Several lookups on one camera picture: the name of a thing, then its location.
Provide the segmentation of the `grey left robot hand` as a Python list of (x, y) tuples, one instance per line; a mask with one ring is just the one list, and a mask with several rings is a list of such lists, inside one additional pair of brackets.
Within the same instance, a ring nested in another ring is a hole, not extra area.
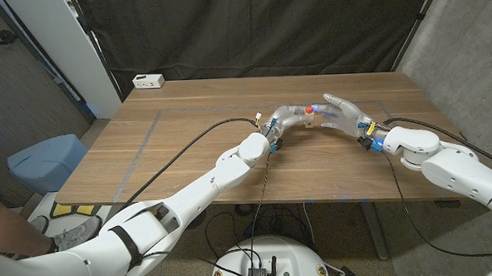
[(269, 118), (261, 125), (261, 132), (273, 145), (283, 135), (287, 128), (305, 123), (312, 123), (314, 117), (306, 115), (305, 106), (280, 106)]

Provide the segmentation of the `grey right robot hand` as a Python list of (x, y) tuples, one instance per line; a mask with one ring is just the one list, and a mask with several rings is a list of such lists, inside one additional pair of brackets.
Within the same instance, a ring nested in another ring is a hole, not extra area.
[(355, 104), (332, 94), (324, 94), (323, 97), (327, 104), (312, 106), (315, 111), (320, 112), (322, 117), (327, 120), (327, 122), (321, 123), (321, 127), (340, 130), (348, 136), (356, 138), (375, 139), (380, 142), (385, 140), (388, 131), (378, 126), (374, 126), (374, 130), (369, 135), (367, 134), (374, 120)]

